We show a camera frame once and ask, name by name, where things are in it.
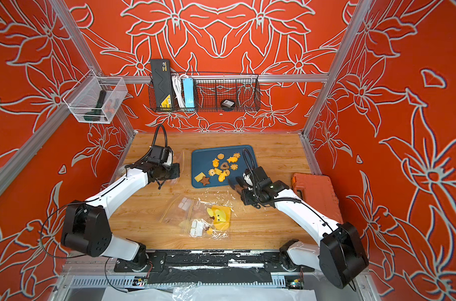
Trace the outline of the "clear bag yellow dog print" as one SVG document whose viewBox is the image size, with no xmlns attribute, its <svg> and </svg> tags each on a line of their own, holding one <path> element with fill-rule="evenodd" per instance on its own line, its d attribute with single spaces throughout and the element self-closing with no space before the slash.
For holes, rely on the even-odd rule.
<svg viewBox="0 0 456 301">
<path fill-rule="evenodd" d="M 185 169 L 185 151 L 184 150 L 181 150 L 178 153 L 174 153 L 173 164 L 175 164 L 175 163 L 179 164 L 179 176 L 176 179 L 171 179 L 169 181 L 169 184 L 171 186 L 176 185 L 180 181 L 180 179 L 182 178 L 182 174 L 183 174 L 184 169 Z"/>
</svg>

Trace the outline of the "orange cookie bottom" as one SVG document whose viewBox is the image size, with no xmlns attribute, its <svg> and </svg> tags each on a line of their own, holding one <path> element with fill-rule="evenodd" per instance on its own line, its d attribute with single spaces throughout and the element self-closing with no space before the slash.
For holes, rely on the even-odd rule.
<svg viewBox="0 0 456 301">
<path fill-rule="evenodd" d="M 230 170 L 229 169 L 224 169 L 219 175 L 218 175 L 218 181 L 220 183 L 224 182 L 225 179 L 230 175 Z"/>
</svg>

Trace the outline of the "yellow square cookie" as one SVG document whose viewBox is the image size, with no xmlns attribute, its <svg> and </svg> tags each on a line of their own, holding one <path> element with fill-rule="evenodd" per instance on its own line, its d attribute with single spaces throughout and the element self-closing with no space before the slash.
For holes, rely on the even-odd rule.
<svg viewBox="0 0 456 301">
<path fill-rule="evenodd" d="M 207 178 L 207 176 L 204 174 L 204 173 L 200 173 L 198 174 L 194 179 L 200 183 L 200 182 L 203 182 L 203 180 Z"/>
</svg>

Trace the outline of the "brown star cookie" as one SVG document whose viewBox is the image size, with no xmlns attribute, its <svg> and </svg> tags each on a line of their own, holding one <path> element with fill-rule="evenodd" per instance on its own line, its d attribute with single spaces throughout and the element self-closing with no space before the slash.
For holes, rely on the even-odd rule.
<svg viewBox="0 0 456 301">
<path fill-rule="evenodd" d="M 200 182 L 203 184 L 203 186 L 209 185 L 210 184 L 210 178 L 208 177 L 203 177 Z"/>
</svg>

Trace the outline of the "metal kitchen tongs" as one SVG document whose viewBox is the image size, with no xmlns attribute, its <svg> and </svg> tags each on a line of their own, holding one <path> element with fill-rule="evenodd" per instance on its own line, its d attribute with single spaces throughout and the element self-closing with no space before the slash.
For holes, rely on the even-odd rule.
<svg viewBox="0 0 456 301">
<path fill-rule="evenodd" d="M 244 178 L 240 176 L 233 179 L 229 178 L 228 183 L 231 189 L 235 190 L 235 192 L 239 195 L 242 195 L 243 191 L 249 189 L 249 186 L 245 182 Z"/>
</svg>

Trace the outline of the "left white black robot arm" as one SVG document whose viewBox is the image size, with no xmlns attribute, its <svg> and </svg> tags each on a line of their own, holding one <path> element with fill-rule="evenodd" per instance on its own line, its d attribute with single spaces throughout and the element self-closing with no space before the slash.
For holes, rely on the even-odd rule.
<svg viewBox="0 0 456 301">
<path fill-rule="evenodd" d="M 114 235 L 109 220 L 140 189 L 151 183 L 161 189 L 179 176 L 180 164 L 174 162 L 167 132 L 159 125 L 147 153 L 127 164 L 124 175 L 85 201 L 67 205 L 61 244 L 90 257 L 117 258 L 136 268 L 144 267 L 148 262 L 146 246 Z"/>
</svg>

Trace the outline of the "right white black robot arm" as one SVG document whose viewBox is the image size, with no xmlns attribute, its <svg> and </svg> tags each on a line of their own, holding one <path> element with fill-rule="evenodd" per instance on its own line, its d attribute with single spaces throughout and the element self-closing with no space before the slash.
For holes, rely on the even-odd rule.
<svg viewBox="0 0 456 301">
<path fill-rule="evenodd" d="M 368 258 L 356 227 L 341 224 L 320 213 L 299 198 L 284 182 L 273 182 L 251 153 L 242 152 L 247 165 L 242 176 L 230 186 L 246 206 L 273 207 L 289 216 L 315 241 L 309 245 L 290 240 L 279 249 L 281 266 L 292 271 L 306 266 L 323 273 L 335 287 L 352 286 L 354 279 L 368 267 Z"/>
</svg>

